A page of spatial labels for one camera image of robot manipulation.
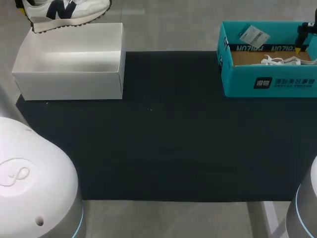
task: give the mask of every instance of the sneaker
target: sneaker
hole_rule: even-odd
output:
[[[22,2],[35,33],[89,23],[104,15],[111,7],[111,0],[46,0],[44,3],[22,0]]]

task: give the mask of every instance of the white cardboard box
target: white cardboard box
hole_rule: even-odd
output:
[[[122,23],[28,33],[12,73],[25,100],[122,99]]]

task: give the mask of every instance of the open box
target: open box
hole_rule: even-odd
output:
[[[269,34],[258,49],[240,40],[251,26]],[[220,28],[217,57],[227,97],[317,97],[317,65],[261,64],[264,55],[287,59],[317,59],[317,37],[309,34],[295,53],[297,27],[302,22],[226,21]]]
[[[12,73],[25,100],[122,99],[122,23],[31,30]]]

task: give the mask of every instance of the dark table surface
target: dark table surface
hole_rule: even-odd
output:
[[[291,200],[317,155],[317,99],[229,99],[215,52],[127,52],[123,100],[24,101],[84,199]]]

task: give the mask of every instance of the gray floor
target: gray floor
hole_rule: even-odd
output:
[[[316,0],[113,0],[97,22],[123,22],[128,51],[216,49],[223,20],[312,21]],[[16,101],[11,69],[30,24],[0,0],[0,84]],[[275,202],[278,220],[288,202]],[[251,238],[246,203],[86,201],[87,238]]]

